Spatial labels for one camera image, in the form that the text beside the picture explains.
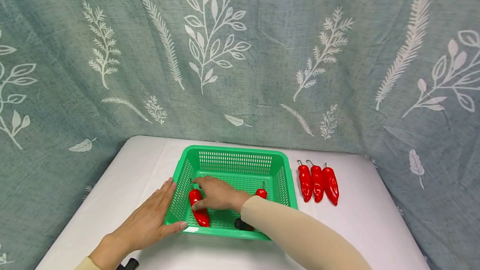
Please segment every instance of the red chili pepper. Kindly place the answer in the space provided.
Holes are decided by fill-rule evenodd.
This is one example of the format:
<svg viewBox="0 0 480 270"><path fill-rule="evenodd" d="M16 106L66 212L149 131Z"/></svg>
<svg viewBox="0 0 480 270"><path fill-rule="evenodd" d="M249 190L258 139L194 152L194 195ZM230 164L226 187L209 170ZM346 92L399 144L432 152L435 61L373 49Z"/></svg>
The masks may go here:
<svg viewBox="0 0 480 270"><path fill-rule="evenodd" d="M313 198L315 202L319 203L323 199L323 190L325 190L325 183L323 182L322 168L320 166L314 165L310 160L307 160L307 163L312 164L312 182L313 182Z"/></svg>
<svg viewBox="0 0 480 270"><path fill-rule="evenodd" d="M260 196L260 197L263 198L263 199L267 199L267 191L265 191L265 182L263 182L263 188L262 188L262 189L258 189L258 190L255 192L255 195L256 195L256 196Z"/></svg>
<svg viewBox="0 0 480 270"><path fill-rule="evenodd" d="M199 189L193 189L188 193L188 198L190 200L190 206L192 206L197 201L202 200L203 196ZM207 209L192 210L192 212L199 226L210 227L210 216L208 215Z"/></svg>
<svg viewBox="0 0 480 270"><path fill-rule="evenodd" d="M338 197L340 196L340 193L338 192L337 178L335 177L333 169L327 167L327 163L325 163L325 168L322 170L322 176L325 183L325 193L332 204L337 206Z"/></svg>
<svg viewBox="0 0 480 270"><path fill-rule="evenodd" d="M303 195L303 201L306 203L312 198L312 191L313 191L313 182L312 176L310 175L310 170L308 169L307 165L303 165L301 160L297 160L299 162L299 179L300 179L300 188L301 194Z"/></svg>

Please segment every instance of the white table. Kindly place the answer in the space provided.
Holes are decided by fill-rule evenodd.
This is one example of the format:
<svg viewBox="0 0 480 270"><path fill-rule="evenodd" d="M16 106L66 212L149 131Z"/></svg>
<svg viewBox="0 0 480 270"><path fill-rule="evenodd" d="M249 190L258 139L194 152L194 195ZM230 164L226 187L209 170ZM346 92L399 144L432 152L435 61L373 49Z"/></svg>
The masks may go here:
<svg viewBox="0 0 480 270"><path fill-rule="evenodd" d="M160 137L126 142L91 194L54 242L37 269L73 269L104 235L117 228L175 170L189 145L258 148ZM365 257L373 270L429 270L423 255L372 163L363 156L308 150L279 150L288 157L299 210L337 231ZM340 190L338 206L325 197L304 203L298 188L297 160L328 163ZM134 257L139 270L302 269L269 241L227 239L181 233Z"/></svg>

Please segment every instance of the arm sleeve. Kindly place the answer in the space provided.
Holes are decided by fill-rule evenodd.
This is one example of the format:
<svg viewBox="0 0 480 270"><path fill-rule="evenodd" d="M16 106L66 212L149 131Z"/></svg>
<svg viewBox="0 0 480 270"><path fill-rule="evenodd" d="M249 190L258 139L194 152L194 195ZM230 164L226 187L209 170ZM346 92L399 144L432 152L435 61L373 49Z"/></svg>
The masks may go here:
<svg viewBox="0 0 480 270"><path fill-rule="evenodd" d="M75 270L101 270L95 265L89 257L83 259L83 261L75 268Z"/></svg>
<svg viewBox="0 0 480 270"><path fill-rule="evenodd" d="M341 235L299 210L253 196L240 215L306 270L372 270Z"/></svg>

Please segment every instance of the basket mesh side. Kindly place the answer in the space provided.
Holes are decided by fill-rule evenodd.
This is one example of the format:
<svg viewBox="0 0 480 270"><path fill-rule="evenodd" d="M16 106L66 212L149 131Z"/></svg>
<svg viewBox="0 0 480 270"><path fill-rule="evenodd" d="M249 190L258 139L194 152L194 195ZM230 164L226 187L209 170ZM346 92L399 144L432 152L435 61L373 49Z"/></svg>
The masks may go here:
<svg viewBox="0 0 480 270"><path fill-rule="evenodd" d="M283 166L274 176L273 186L275 192L275 202L289 206L287 193L287 178L285 177L285 168Z"/></svg>
<svg viewBox="0 0 480 270"><path fill-rule="evenodd" d="M257 175L269 175L272 164L271 156L230 152L200 151L199 158L201 169Z"/></svg>
<svg viewBox="0 0 480 270"><path fill-rule="evenodd" d="M187 159L180 174L179 181L177 182L177 189L175 190L170 205L171 212L177 218L177 221L183 220L185 217L185 211L190 210L188 193L192 190L190 179L193 178L194 173L193 167Z"/></svg>

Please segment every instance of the fabric backdrop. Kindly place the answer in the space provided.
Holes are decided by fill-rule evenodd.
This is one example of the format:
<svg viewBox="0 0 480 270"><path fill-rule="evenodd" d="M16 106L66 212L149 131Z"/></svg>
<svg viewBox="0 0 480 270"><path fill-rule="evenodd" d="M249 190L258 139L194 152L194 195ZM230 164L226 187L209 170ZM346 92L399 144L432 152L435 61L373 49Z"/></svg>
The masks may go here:
<svg viewBox="0 0 480 270"><path fill-rule="evenodd" d="M479 268L480 0L1 0L0 30L0 269L134 135L365 154L431 268Z"/></svg>

